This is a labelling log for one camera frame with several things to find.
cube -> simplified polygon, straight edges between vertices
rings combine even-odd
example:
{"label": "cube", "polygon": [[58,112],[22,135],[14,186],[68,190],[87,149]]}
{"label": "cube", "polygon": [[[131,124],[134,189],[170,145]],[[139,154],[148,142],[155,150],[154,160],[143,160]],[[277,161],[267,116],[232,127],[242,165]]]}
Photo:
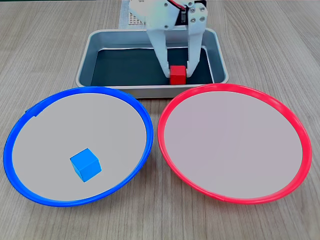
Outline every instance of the cube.
{"label": "cube", "polygon": [[170,67],[170,85],[184,85],[187,82],[186,66]]}
{"label": "cube", "polygon": [[84,183],[102,171],[99,159],[88,148],[74,155],[70,160],[75,172]]}

red wire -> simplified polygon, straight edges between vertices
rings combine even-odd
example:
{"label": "red wire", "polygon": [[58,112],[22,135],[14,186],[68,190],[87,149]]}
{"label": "red wire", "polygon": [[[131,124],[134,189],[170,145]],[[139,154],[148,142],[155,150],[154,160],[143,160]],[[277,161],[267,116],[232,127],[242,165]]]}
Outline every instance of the red wire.
{"label": "red wire", "polygon": [[173,5],[175,5],[176,7],[182,9],[182,10],[186,10],[186,8],[178,3],[176,3],[174,0],[168,0],[170,3],[172,3]]}

wooden table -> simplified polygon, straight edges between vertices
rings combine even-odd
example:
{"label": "wooden table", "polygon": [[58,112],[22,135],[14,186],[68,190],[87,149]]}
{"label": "wooden table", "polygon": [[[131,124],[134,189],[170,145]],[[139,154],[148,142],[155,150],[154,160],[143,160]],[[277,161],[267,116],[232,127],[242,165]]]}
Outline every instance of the wooden table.
{"label": "wooden table", "polygon": [[[88,35],[118,27],[121,1],[0,2],[0,239],[320,239],[320,2],[209,1],[229,82],[287,105],[311,139],[313,162],[293,194],[264,205],[220,202],[191,189],[155,140],[139,174],[92,204],[36,204],[9,183],[6,139],[24,112],[74,87]],[[143,100],[154,126],[168,100]]]}

gray tray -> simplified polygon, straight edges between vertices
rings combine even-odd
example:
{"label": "gray tray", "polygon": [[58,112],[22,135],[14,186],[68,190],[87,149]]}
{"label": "gray tray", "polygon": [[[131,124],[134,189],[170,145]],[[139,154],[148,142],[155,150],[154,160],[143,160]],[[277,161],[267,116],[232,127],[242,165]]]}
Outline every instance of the gray tray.
{"label": "gray tray", "polygon": [[[170,65],[188,60],[188,32],[166,32]],[[118,89],[141,98],[174,98],[203,84],[226,83],[228,73],[217,34],[206,29],[200,62],[186,85],[170,85],[145,29],[98,30],[90,34],[76,77],[76,85]]]}

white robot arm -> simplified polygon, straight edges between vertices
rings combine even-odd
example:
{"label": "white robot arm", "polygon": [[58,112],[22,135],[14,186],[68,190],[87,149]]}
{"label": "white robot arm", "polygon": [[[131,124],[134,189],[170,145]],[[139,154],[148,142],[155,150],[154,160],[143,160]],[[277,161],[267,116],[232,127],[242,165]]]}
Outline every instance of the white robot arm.
{"label": "white robot arm", "polygon": [[199,60],[208,10],[205,0],[131,0],[130,12],[146,23],[146,31],[164,75],[170,78],[165,31],[186,26],[188,61],[186,77],[195,71]]}

